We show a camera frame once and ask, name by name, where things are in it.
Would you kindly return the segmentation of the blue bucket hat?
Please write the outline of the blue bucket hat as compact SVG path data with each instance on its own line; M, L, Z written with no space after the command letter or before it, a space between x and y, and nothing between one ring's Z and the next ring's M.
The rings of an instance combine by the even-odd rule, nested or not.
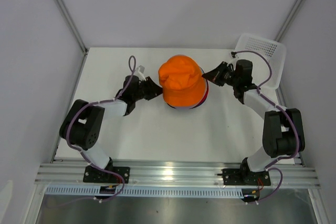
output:
M200 67L169 73L166 79L161 80L165 103L172 106L197 105L206 90L203 73Z

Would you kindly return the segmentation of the orange bucket hat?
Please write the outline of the orange bucket hat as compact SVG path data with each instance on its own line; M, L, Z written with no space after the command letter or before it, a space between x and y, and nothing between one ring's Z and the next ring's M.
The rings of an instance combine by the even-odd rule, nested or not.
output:
M164 101L173 107L198 105L207 90L199 65L186 55L175 55L158 70Z

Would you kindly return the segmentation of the red bucket hat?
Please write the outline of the red bucket hat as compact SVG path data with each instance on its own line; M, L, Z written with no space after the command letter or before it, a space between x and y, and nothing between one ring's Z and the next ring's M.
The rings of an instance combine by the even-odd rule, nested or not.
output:
M200 102L197 104L196 107L199 107L201 106L207 99L208 97L208 93L209 93L209 85L208 85L208 82L206 81L206 90L205 90L205 93L204 93L204 96L203 98L200 100Z

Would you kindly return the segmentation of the lilac bucket hat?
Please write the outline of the lilac bucket hat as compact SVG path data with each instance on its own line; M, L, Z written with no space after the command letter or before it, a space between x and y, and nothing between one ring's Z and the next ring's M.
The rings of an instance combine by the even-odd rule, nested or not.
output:
M176 110L190 110L190 109L198 108L202 104L197 104L197 105L193 105L193 106L172 106L172 105L170 105L170 104L167 103L167 105L169 107L173 108L173 109L176 109Z

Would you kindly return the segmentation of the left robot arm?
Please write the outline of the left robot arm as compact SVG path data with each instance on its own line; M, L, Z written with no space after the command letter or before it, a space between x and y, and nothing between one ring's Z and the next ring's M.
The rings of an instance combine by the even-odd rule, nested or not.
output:
M108 182L117 173L113 171L112 159L97 143L103 119L108 115L127 116L135 109L138 101L149 101L162 93L162 87L150 77L140 79L137 76L127 76L123 88L110 100L75 100L60 127L59 135L71 149L78 151L96 169L95 176L101 182Z

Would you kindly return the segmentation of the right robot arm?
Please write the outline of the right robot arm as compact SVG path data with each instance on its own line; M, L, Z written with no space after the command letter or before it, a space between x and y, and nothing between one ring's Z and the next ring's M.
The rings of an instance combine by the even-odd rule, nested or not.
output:
M219 87L231 86L234 97L264 121L261 148L244 158L239 168L224 168L220 173L226 186L269 186L269 171L274 165L295 157L305 145L300 111L279 106L262 94L261 88L253 83L252 71L253 63L241 59L235 67L222 62L202 75Z

